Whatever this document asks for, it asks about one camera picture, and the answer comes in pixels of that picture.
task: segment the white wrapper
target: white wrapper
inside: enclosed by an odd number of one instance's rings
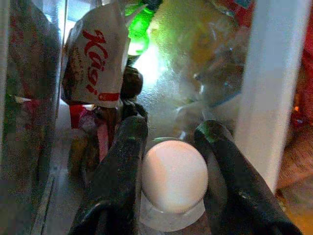
[[[118,106],[129,42],[118,1],[78,21],[69,34],[62,65],[65,100]]]

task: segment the candy wrapper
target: candy wrapper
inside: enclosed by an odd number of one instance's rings
[[[76,23],[62,63],[65,101],[118,106],[130,42],[125,23],[117,1],[90,11]]]

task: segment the green bottle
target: green bottle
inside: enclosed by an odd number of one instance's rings
[[[142,0],[139,4],[126,6],[125,15],[129,16],[138,7],[148,4],[147,7],[135,16],[128,28],[128,37],[131,39],[128,49],[129,55],[138,56],[148,49],[150,39],[147,30],[161,3],[162,0]]]

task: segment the refrigerator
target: refrigerator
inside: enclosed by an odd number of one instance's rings
[[[137,1],[121,1],[126,6]],[[63,46],[95,0],[2,0],[0,234],[67,234],[84,186],[68,177],[69,106],[60,98]],[[274,192],[285,146],[310,0],[256,0],[239,83],[195,77],[238,28],[218,0],[164,0],[149,47],[134,62],[149,137],[170,136],[182,107],[209,100]]]

